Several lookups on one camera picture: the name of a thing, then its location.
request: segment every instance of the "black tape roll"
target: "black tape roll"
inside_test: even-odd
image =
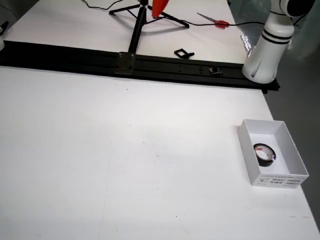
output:
[[[269,149],[272,152],[273,156],[271,156],[271,159],[263,159],[263,158],[258,156],[258,154],[256,152],[256,147],[259,147],[259,146],[265,147],[265,148]],[[253,145],[253,149],[254,149],[254,152],[255,152],[256,159],[258,160],[259,166],[261,166],[261,167],[269,167],[271,164],[274,163],[274,159],[276,159],[276,153],[271,147],[269,147],[268,145],[263,144],[263,143],[257,143],[255,145]]]

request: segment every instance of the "tape roll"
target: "tape roll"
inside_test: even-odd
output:
[[[253,149],[261,167],[269,167],[276,160],[275,151],[266,144],[257,143],[253,145]]]

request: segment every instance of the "scissors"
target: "scissors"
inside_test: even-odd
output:
[[[218,29],[225,29],[225,28],[228,28],[228,27],[229,27],[229,23],[228,23],[227,21],[215,20],[215,19],[213,19],[213,18],[211,18],[211,17],[205,16],[205,15],[203,15],[203,14],[201,14],[201,13],[198,13],[198,12],[197,12],[197,14],[199,14],[201,17],[203,17],[203,18],[205,18],[205,19],[208,19],[209,21],[215,23],[215,24],[216,24],[215,26],[216,26]]]

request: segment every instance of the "open box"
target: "open box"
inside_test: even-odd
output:
[[[292,189],[309,176],[283,121],[245,119],[238,130],[238,137],[251,185]],[[276,159],[272,165],[259,166],[253,147],[258,143],[266,144],[275,151]]]

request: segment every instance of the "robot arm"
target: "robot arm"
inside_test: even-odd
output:
[[[295,28],[290,17],[307,14],[315,0],[271,0],[270,15],[258,43],[243,65],[243,75],[256,83],[271,83],[277,75],[278,64]]]

